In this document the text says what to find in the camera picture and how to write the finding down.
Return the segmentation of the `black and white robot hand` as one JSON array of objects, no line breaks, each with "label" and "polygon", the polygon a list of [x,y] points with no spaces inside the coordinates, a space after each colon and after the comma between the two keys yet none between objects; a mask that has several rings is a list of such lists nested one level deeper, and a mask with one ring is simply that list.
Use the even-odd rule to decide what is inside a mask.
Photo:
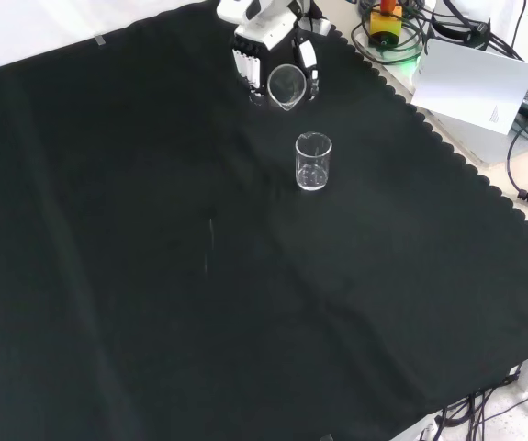
[{"label": "black and white robot hand", "polygon": [[319,93],[317,56],[309,35],[331,23],[312,1],[222,1],[219,18],[235,24],[232,55],[253,103],[285,111]]}]

